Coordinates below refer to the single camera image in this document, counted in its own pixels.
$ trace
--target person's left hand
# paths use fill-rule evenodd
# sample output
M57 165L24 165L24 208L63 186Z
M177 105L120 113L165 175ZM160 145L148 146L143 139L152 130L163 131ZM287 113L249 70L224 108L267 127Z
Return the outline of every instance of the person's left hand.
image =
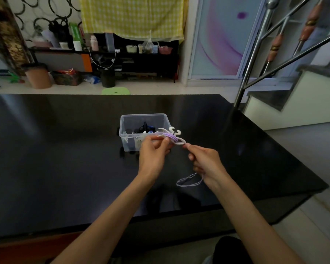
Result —
M155 180L163 169L165 155L172 147L173 143L170 143L169 137L164 139L155 135L147 136L139 151L138 175Z

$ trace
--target green stool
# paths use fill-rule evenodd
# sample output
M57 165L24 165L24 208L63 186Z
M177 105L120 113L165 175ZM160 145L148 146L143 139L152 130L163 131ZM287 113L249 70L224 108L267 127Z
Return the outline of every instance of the green stool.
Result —
M130 95L129 90L125 87L105 88L101 94Z

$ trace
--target wallpaper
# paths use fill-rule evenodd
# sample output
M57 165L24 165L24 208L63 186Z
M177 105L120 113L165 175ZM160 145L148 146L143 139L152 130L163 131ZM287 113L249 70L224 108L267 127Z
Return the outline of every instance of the wallpaper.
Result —
M192 76L237 74L261 1L203 0Z
M43 29L49 22L57 19L58 22L68 20L82 24L80 17L79 0L7 0L15 15L16 22L28 46L34 36L34 26Z

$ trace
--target person's right hand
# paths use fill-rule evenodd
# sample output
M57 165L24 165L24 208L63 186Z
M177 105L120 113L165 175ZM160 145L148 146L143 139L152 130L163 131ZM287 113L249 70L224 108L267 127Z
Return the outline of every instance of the person's right hand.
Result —
M218 190L229 178L225 167L221 163L219 153L210 148L186 143L183 145L190 151L188 158L193 162L193 170L203 176L203 181L212 190Z

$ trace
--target forearm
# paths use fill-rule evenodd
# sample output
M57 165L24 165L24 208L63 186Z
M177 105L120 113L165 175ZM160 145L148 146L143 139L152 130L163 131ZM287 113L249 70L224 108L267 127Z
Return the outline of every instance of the forearm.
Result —
M266 222L251 200L228 176L214 191L248 251L259 264L304 263Z
M150 176L137 175L119 197L54 261L106 263L141 200L152 187Z

